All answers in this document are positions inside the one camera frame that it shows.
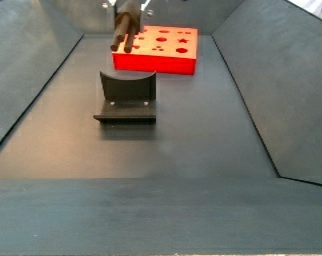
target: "red shape sorter box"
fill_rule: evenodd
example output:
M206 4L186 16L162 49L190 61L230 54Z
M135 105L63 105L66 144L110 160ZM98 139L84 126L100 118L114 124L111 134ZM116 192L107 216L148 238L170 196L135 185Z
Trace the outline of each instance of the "red shape sorter box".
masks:
M198 58L198 29L146 26L134 41L114 53L115 69L194 75Z

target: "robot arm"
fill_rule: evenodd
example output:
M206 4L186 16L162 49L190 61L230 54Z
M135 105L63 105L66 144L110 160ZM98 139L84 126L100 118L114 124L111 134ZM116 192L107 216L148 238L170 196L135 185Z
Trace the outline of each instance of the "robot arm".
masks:
M132 52L135 35L139 34L142 29L142 12L146 10L150 2L147 0L143 4L142 0L128 0L124 5L119 8L118 15L115 18L115 35L111 50L118 51L120 44L126 41L124 52Z

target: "black holder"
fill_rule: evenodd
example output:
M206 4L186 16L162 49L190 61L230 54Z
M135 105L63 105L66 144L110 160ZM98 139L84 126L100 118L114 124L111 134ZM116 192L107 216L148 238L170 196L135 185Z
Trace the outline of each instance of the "black holder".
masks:
M104 103L100 122L156 122L156 73L136 80L122 80L100 72Z

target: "gray floor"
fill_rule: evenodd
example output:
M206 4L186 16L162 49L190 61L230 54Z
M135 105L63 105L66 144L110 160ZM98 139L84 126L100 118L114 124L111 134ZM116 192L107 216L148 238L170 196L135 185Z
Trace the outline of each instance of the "gray floor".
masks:
M0 148L0 254L322 253L322 187L277 178L211 37L159 74L158 124L103 126L86 37Z

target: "hole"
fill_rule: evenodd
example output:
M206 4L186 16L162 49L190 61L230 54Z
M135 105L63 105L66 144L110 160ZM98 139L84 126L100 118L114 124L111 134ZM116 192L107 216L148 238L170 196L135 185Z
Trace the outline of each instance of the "hole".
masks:
M176 49L176 52L179 52L179 53L187 53L188 50L187 50L186 48L178 48L178 49Z
M167 38L159 37L159 38L156 38L156 41L158 41L158 42L166 42L166 41L167 41Z
M179 43L187 43L187 42L188 42L188 40L184 39L184 38L183 38L183 39L179 39L178 41L179 41Z

